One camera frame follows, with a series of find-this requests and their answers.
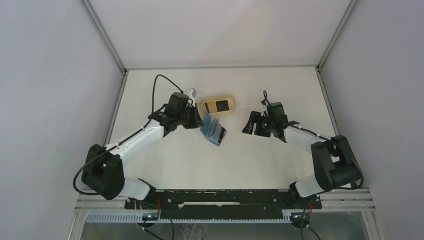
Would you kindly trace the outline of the blue leather card holder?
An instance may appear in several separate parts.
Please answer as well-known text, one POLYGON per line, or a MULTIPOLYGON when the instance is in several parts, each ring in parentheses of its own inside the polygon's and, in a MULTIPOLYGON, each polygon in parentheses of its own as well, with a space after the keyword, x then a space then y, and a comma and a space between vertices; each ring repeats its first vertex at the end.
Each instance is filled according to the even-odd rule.
POLYGON ((220 119, 211 117, 209 113, 204 115, 200 131, 207 141, 218 147, 227 133, 227 130, 220 124, 220 119))

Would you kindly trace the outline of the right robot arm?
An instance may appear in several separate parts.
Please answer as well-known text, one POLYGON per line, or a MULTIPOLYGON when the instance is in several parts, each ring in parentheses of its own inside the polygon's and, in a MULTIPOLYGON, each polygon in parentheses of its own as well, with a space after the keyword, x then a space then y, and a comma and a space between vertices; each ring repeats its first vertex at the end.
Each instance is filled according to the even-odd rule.
POLYGON ((325 137, 289 120, 280 102, 265 103, 261 112, 251 111, 242 133, 271 137, 309 153, 313 174, 290 185, 289 203, 302 208, 309 196, 348 189, 348 185, 363 184, 363 173, 348 139, 343 135, 325 137))

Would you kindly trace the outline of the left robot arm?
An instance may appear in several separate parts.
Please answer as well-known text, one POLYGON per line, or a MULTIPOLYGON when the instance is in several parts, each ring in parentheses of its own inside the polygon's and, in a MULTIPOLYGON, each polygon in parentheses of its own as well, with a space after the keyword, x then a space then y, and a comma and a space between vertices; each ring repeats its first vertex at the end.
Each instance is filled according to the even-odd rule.
POLYGON ((152 143, 161 140, 177 127, 196 129, 202 126, 193 88, 174 92, 168 103, 148 116, 147 122, 132 133, 105 146, 95 144, 88 150, 84 166, 76 176, 106 200, 116 197, 136 199, 143 208, 156 203, 157 196, 147 182, 125 176, 124 167, 152 143))

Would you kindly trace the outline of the black card in tray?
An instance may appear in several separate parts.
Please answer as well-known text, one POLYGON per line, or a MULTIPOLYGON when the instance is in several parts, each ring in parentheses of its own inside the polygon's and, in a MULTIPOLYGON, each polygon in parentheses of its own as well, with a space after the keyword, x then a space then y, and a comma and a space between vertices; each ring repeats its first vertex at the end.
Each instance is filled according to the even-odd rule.
POLYGON ((209 101, 209 102, 206 102, 204 105, 205 105, 205 110, 209 114, 226 112, 230 110, 228 100, 209 101))

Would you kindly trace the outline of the beige oval tray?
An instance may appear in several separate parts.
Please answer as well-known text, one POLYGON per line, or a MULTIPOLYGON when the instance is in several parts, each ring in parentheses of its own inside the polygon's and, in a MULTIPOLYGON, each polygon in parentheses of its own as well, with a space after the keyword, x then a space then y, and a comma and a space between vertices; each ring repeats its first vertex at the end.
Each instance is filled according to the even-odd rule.
POLYGON ((209 114, 211 118, 231 115, 236 110, 236 99, 231 94, 221 94, 204 97, 198 103, 198 111, 201 117, 209 114))

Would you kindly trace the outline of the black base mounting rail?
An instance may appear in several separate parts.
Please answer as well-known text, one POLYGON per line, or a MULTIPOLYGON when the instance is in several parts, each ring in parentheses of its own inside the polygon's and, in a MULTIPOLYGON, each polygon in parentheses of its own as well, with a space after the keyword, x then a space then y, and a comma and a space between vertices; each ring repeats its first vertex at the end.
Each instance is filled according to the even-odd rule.
POLYGON ((128 199, 126 210, 152 210, 172 217, 275 217, 277 212, 322 209, 321 198, 297 197, 288 189, 156 189, 143 200, 128 199))

